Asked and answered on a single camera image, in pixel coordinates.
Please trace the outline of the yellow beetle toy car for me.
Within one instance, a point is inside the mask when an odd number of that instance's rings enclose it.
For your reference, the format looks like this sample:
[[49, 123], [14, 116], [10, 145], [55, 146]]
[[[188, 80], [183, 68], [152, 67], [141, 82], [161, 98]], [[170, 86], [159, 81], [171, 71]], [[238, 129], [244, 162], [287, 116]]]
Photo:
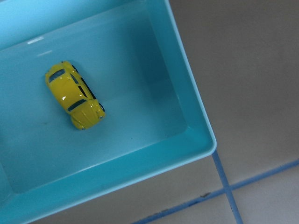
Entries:
[[104, 107], [70, 62], [53, 65], [45, 74], [45, 82], [77, 129], [88, 129], [104, 119]]

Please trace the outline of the turquoise plastic bin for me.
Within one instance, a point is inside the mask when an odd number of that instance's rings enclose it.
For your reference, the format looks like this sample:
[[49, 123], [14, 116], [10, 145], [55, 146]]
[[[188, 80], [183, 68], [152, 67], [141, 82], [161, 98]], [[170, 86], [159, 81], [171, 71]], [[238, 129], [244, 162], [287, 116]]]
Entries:
[[1, 223], [35, 221], [216, 145], [169, 1], [1, 1]]

